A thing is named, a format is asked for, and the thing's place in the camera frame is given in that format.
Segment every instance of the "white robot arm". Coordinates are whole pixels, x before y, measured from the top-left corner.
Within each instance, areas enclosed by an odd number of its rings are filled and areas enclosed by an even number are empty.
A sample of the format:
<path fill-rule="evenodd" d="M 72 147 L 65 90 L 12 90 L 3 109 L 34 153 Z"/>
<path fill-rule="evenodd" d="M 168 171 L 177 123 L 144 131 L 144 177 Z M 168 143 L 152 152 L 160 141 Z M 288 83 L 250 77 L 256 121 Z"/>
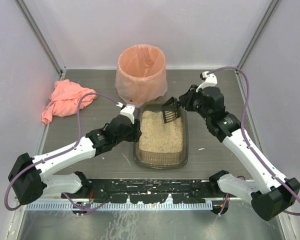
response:
<path fill-rule="evenodd" d="M 168 109 L 176 110 L 178 107 L 199 113 L 209 132 L 237 156 L 254 179 L 254 182 L 245 181 L 222 170 L 209 178 L 210 188 L 215 193 L 229 193 L 251 203 L 256 213 L 268 221 L 293 205 L 296 200 L 278 179 L 296 194 L 300 190 L 300 183 L 295 178 L 287 179 L 276 169 L 252 142 L 246 130 L 241 128 L 236 116 L 226 111 L 224 96 L 215 87 L 217 77 L 208 71 L 202 72 L 200 77 L 202 82 L 199 86 L 192 85 L 179 97 L 179 101 L 172 97 L 163 105 L 163 118 L 165 119 Z"/>

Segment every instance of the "pink cloth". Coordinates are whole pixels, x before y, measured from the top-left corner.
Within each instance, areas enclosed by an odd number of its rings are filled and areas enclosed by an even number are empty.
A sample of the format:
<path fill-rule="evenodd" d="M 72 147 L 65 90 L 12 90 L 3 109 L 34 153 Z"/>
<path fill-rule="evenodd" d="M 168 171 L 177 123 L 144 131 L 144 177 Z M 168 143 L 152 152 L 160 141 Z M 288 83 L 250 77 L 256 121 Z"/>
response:
<path fill-rule="evenodd" d="M 57 81 L 54 88 L 54 92 L 49 97 L 51 102 L 42 113 L 42 122 L 45 124 L 51 123 L 53 116 L 65 117 L 75 114 L 80 98 L 85 94 L 96 92 L 93 89 L 81 87 L 69 79 Z M 80 109 L 88 106 L 96 98 L 97 95 L 86 96 L 81 102 Z"/>

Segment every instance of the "litter box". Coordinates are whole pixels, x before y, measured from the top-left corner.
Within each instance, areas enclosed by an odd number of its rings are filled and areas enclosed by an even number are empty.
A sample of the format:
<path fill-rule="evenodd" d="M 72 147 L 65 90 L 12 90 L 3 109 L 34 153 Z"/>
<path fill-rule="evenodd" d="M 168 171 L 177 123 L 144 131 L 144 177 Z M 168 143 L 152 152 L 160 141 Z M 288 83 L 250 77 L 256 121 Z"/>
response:
<path fill-rule="evenodd" d="M 140 119 L 142 126 L 142 115 L 145 111 L 151 111 L 162 114 L 162 102 L 147 102 L 141 106 L 137 112 L 136 117 Z M 133 145 L 133 159 L 143 167 L 153 169 L 176 169 L 184 166 L 188 162 L 189 154 L 189 137 L 188 137 L 188 119 L 187 113 L 180 108 L 180 118 L 182 124 L 182 150 L 173 153 L 161 153 L 144 151 L 139 148 L 139 142 Z"/>

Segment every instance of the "plastic bag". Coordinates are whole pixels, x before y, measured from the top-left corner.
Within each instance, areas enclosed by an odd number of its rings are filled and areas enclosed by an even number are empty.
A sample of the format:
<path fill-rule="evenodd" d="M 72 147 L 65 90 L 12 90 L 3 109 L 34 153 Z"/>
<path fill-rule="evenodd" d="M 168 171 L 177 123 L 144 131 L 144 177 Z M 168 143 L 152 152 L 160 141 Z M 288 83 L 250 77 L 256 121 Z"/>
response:
<path fill-rule="evenodd" d="M 148 44 L 134 45 L 119 57 L 115 87 L 128 104 L 142 104 L 163 96 L 168 90 L 164 53 Z"/>

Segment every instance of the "gray metal floor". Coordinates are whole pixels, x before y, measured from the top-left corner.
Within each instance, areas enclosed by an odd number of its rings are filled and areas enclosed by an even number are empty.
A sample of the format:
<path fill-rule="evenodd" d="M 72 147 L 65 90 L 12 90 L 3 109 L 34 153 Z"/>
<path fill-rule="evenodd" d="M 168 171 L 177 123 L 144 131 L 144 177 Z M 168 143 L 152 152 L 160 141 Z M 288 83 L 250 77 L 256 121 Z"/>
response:
<path fill-rule="evenodd" d="M 201 72 L 202 70 L 167 70 L 168 91 L 161 99 L 179 97 L 191 84 L 199 84 Z M 225 70 L 217 72 L 216 76 L 217 86 L 224 94 L 227 111 L 240 119 L 243 100 L 235 72 Z M 65 75 L 65 79 L 79 83 L 82 87 L 94 89 L 97 93 L 109 95 L 123 102 L 117 94 L 115 78 L 115 70 L 68 70 Z M 99 96 L 80 111 L 82 133 L 103 127 L 118 114 L 118 107 Z M 132 143 L 122 142 L 110 152 L 76 163 L 59 173 L 70 174 L 81 171 L 88 178 L 208 179 L 216 172 L 226 170 L 234 176 L 251 177 L 236 156 L 208 132 L 205 121 L 197 113 L 188 112 L 187 117 L 189 158 L 188 163 L 182 168 L 159 170 L 138 166 L 133 160 Z M 246 128 L 252 137 L 248 124 Z M 70 144 L 76 141 L 77 137 L 75 115 L 54 117 L 48 129 L 43 152 L 47 153 Z"/>
<path fill-rule="evenodd" d="M 178 97 L 191 84 L 200 82 L 200 70 L 168 70 L 168 92 L 163 99 Z M 243 100 L 232 70 L 216 74 L 218 86 L 225 97 L 227 110 L 238 118 Z M 80 83 L 121 101 L 115 89 L 115 70 L 68 70 L 65 79 Z M 81 110 L 82 132 L 101 128 L 116 117 L 119 109 L 112 102 L 98 97 Z M 133 160 L 132 144 L 122 142 L 112 151 L 74 164 L 59 173 L 82 171 L 88 178 L 148 178 L 148 179 L 208 179 L 220 170 L 235 176 L 251 175 L 225 146 L 206 129 L 204 120 L 188 113 L 189 159 L 180 169 L 158 170 L 138 166 Z M 246 126 L 252 137 L 249 126 Z M 76 116 L 54 117 L 45 140 L 43 152 L 50 152 L 74 142 L 78 127 Z M 86 239 L 86 240 L 186 240 L 186 239 L 285 239 L 278 218 L 266 222 L 252 207 L 232 199 L 226 214 L 218 217 L 209 210 L 96 211 L 85 217 L 75 217 L 69 211 L 26 210 L 18 240 Z"/>
<path fill-rule="evenodd" d="M 218 217 L 208 210 L 26 211 L 18 240 L 283 240 L 278 218 L 266 222 L 231 200 Z"/>

